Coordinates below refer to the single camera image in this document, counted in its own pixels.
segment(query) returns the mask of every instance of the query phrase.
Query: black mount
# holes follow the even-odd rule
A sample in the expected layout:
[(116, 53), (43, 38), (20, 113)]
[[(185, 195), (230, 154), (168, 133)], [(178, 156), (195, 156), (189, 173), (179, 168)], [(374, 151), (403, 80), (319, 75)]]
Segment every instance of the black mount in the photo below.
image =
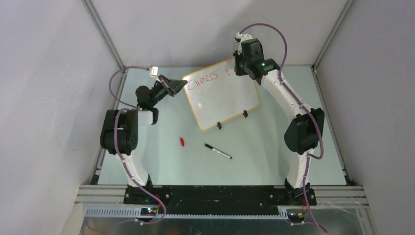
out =
[[(101, 147), (107, 149), (110, 154), (116, 154), (114, 143), (114, 123), (119, 110), (107, 110), (104, 124), (102, 126), (101, 137), (99, 139)], [(137, 147), (138, 139), (138, 113), (137, 110), (128, 110), (121, 113), (118, 120), (117, 142), (121, 154), (130, 155), (131, 151)]]
[[(242, 114), (244, 115), (245, 118), (248, 117), (248, 112), (246, 110), (244, 110)], [(217, 122), (216, 126), (219, 128), (219, 130), (222, 130), (222, 124), (220, 122)]]
[[(321, 108), (311, 109), (311, 115), (317, 122), (320, 134), (323, 135), (324, 112)], [(293, 119), (284, 134), (284, 141), (287, 147), (298, 154), (302, 155), (305, 151), (317, 147), (319, 137), (316, 127), (308, 114), (298, 114)]]
[(173, 80), (160, 75), (154, 87), (149, 89), (147, 86), (140, 86), (136, 89), (137, 103), (143, 110), (153, 112), (153, 125), (159, 119), (159, 110), (154, 106), (166, 95), (174, 97), (186, 84), (186, 80)]
[[(293, 189), (287, 180), (285, 188), (274, 186), (153, 186), (149, 179), (144, 187), (158, 195), (169, 214), (194, 215), (273, 215), (278, 206), (301, 206), (303, 189)], [(314, 190), (306, 185), (311, 206), (317, 204)], [(137, 187), (127, 186), (124, 204), (158, 205)]]
[(249, 74), (252, 80), (261, 85), (262, 76), (272, 70), (279, 70), (279, 65), (273, 59), (264, 59), (261, 42), (254, 38), (241, 42), (242, 53), (235, 56), (235, 74), (243, 76)]

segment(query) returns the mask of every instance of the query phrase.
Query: white connector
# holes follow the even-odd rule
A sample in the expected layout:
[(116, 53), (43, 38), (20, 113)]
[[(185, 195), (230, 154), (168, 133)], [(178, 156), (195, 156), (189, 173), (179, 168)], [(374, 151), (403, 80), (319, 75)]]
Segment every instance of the white connector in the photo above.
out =
[(150, 69), (150, 77), (154, 78), (158, 82), (161, 82), (159, 77), (157, 77), (158, 72), (159, 72), (159, 67), (152, 66), (151, 69)]
[(235, 38), (241, 39), (242, 38), (242, 34), (240, 34), (239, 32), (237, 32)]

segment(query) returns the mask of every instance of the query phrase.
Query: whiteboard frame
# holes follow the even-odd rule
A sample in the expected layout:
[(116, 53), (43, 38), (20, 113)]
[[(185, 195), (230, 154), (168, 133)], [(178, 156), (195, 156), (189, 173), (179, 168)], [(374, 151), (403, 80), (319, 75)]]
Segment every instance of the whiteboard frame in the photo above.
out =
[[(203, 69), (201, 69), (201, 70), (195, 71), (195, 72), (193, 72), (193, 73), (189, 73), (189, 74), (187, 74), (186, 76), (183, 76), (182, 80), (185, 80), (185, 79), (184, 79), (185, 77), (191, 76), (191, 75), (193, 75), (193, 74), (195, 74), (195, 73), (198, 73), (198, 72), (200, 72), (200, 71), (207, 70), (207, 69), (212, 68), (212, 67), (214, 67), (214, 66), (217, 66), (217, 65), (219, 65), (219, 64), (221, 64), (221, 63), (225, 63), (225, 62), (227, 62), (227, 61), (234, 60), (234, 59), (235, 59), (235, 57), (232, 57), (232, 58), (230, 58), (230, 59), (227, 59), (227, 60), (221, 61), (221, 62), (219, 62), (219, 63), (213, 64), (213, 65), (211, 65), (211, 66), (208, 66), (208, 67), (203, 68)], [(254, 81), (254, 80), (252, 80), (252, 82), (254, 83), (254, 86), (255, 86), (256, 97), (258, 97), (258, 105), (256, 105), (256, 106), (255, 106), (255, 107), (253, 107), (253, 108), (247, 109), (247, 110), (246, 110), (247, 112), (249, 112), (249, 111), (251, 111), (251, 110), (253, 110), (253, 109), (257, 108), (259, 105), (261, 105), (261, 98), (259, 97), (259, 94), (258, 94), (258, 86), (257, 86), (257, 84), (255, 83), (255, 81)], [(210, 127), (208, 127), (208, 128), (205, 128), (205, 129), (202, 129), (202, 128), (200, 127), (199, 122), (198, 122), (197, 117), (196, 117), (196, 114), (195, 114), (195, 112), (194, 112), (193, 106), (192, 106), (192, 102), (190, 102), (189, 94), (187, 93), (187, 90), (186, 90), (186, 89), (184, 89), (184, 92), (186, 93), (186, 98), (187, 98), (187, 100), (189, 101), (190, 109), (192, 110), (193, 116), (194, 116), (194, 118), (195, 118), (195, 120), (196, 120), (197, 127), (198, 127), (201, 131), (207, 131), (207, 130), (209, 130), (209, 129), (211, 129), (211, 128), (215, 127), (215, 126), (217, 126), (217, 125), (212, 125), (212, 126), (210, 126)], [(229, 121), (229, 120), (231, 120), (232, 118), (235, 118), (235, 117), (240, 116), (240, 115), (242, 115), (242, 114), (244, 114), (244, 112), (240, 112), (240, 113), (238, 113), (238, 114), (236, 114), (236, 115), (234, 115), (234, 116), (232, 116), (232, 117), (230, 117), (230, 118), (228, 118), (228, 119), (226, 119), (226, 120), (220, 121), (219, 123), (221, 123), (221, 124), (222, 124), (222, 123), (224, 123), (224, 122), (226, 122), (226, 121)]]

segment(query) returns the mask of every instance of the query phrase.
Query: red writing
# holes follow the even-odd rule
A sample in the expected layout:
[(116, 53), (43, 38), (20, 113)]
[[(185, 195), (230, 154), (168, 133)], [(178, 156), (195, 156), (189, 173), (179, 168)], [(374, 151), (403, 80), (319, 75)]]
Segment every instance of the red writing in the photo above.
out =
[(218, 78), (218, 75), (216, 74), (216, 71), (213, 71), (212, 73), (209, 73), (209, 75), (206, 75), (206, 77), (202, 77), (199, 79), (197, 78), (190, 79), (189, 82), (187, 83), (187, 89), (191, 91), (195, 89), (196, 87), (201, 86), (203, 83), (211, 82), (215, 80), (216, 78)]
[(231, 70), (229, 70), (228, 68), (225, 69), (225, 72), (228, 74), (228, 76), (230, 75), (229, 71), (232, 71), (233, 67), (231, 68)]

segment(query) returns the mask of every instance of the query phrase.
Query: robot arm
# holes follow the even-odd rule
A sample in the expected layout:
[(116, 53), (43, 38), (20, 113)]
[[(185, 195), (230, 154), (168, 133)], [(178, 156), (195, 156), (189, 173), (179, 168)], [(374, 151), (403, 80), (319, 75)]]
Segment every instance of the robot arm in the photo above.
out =
[[(139, 108), (135, 110), (108, 110), (101, 131), (101, 147), (107, 149), (110, 154), (115, 155), (115, 158), (121, 165), (124, 166), (125, 163), (125, 167), (128, 168), (128, 172), (132, 176), (130, 177), (126, 172), (128, 184), (133, 187), (136, 184), (132, 178), (142, 186), (147, 184), (149, 178), (141, 161), (137, 161), (137, 159), (133, 161), (132, 150), (137, 148), (138, 126), (156, 124), (159, 118), (159, 110), (154, 106), (167, 95), (174, 97), (187, 83), (185, 80), (168, 79), (163, 75), (158, 76), (156, 80), (157, 82), (151, 89), (147, 86), (137, 88), (136, 96)], [(116, 155), (114, 143), (114, 123), (118, 112), (122, 112), (119, 115), (117, 124), (117, 143), (122, 159)]]
[(304, 103), (282, 73), (280, 73), (281, 78), (278, 77), (279, 66), (273, 59), (264, 59), (262, 44), (258, 39), (252, 38), (249, 34), (237, 34), (235, 39), (240, 42), (239, 49), (233, 54), (236, 75), (248, 74), (252, 80), (265, 88), (291, 121), (284, 134), (284, 141), (291, 150), (290, 170), (285, 184), (296, 191), (295, 189), (302, 187), (307, 154), (312, 154), (318, 145), (316, 128), (310, 116), (301, 107), (311, 110), (321, 135), (323, 134), (324, 112), (321, 108), (314, 110)]

